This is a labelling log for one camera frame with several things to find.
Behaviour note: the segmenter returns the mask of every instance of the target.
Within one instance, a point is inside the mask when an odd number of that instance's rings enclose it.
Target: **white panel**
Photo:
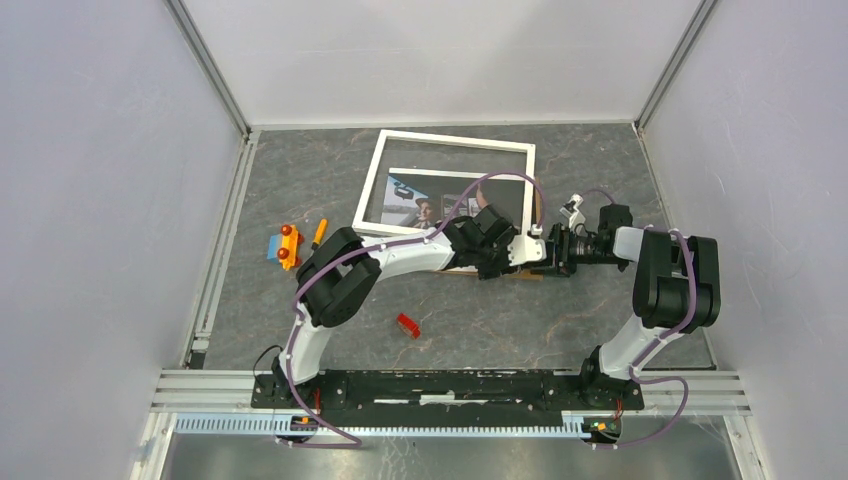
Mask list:
[[[718,239],[722,313],[776,478],[844,478],[848,3],[721,2],[648,126],[681,229]]]
[[[631,120],[698,0],[187,0],[249,122]]]
[[[240,138],[162,2],[0,11],[0,478],[127,478]]]

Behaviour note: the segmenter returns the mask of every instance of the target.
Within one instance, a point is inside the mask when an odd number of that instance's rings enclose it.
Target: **red object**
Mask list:
[[[409,335],[413,339],[421,336],[421,328],[411,318],[404,314],[398,315],[398,326],[403,330],[403,333]]]

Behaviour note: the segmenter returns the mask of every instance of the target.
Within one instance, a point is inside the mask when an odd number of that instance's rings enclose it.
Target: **gray tabletop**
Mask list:
[[[536,177],[547,197],[545,223],[575,192],[603,187],[629,205],[636,225],[664,225],[657,192],[631,127],[527,125],[411,128],[536,145]],[[374,152],[378,129],[263,132],[224,280],[207,369],[245,370],[267,346],[282,344],[293,322],[294,274],[266,259],[271,235],[293,223],[311,240],[318,222],[329,232],[350,225]],[[489,172],[523,169],[520,154],[387,144],[375,185],[392,166]],[[380,193],[372,198],[368,215]],[[597,224],[603,197],[583,211]],[[336,328],[322,366],[387,368],[579,368],[631,314],[635,270],[581,267],[569,279],[541,281],[415,273],[377,284],[359,313]],[[405,313],[421,326],[412,340],[397,326]],[[651,367],[712,365],[702,333],[665,348]]]

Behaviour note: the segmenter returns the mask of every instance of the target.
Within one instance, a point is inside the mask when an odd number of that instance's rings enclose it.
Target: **floor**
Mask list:
[[[626,417],[622,440],[644,437],[664,421]],[[268,437],[174,435],[162,478],[741,478],[721,417],[683,417],[665,436],[616,452],[591,452],[583,442],[564,438],[363,440],[356,452],[304,451]]]
[[[634,224],[664,224],[650,170],[630,125],[434,127],[405,130],[536,145],[536,177],[550,225],[575,192],[610,191],[629,205]],[[206,369],[246,370],[267,346],[283,343],[293,315],[294,275],[266,259],[282,223],[312,238],[318,222],[333,231],[350,225],[377,141],[378,129],[263,132],[238,222]],[[433,145],[390,146],[376,185],[389,166],[495,171],[523,169],[517,154],[455,155]],[[410,165],[410,162],[426,164]],[[589,228],[603,198],[584,204]],[[631,313],[635,269],[582,267],[569,279],[497,279],[417,273],[378,284],[359,314],[338,327],[322,358],[326,368],[579,368],[591,350],[612,338]],[[397,328],[405,313],[422,334]],[[700,331],[665,348],[652,367],[712,366]]]

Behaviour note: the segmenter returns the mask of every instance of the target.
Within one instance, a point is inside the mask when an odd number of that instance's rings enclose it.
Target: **photo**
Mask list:
[[[383,198],[380,223],[398,227],[427,229],[446,218],[462,192],[483,173],[447,172],[391,168]],[[456,216],[477,215],[489,204],[510,217],[521,230],[524,211],[524,181],[492,178],[474,189],[457,210]]]

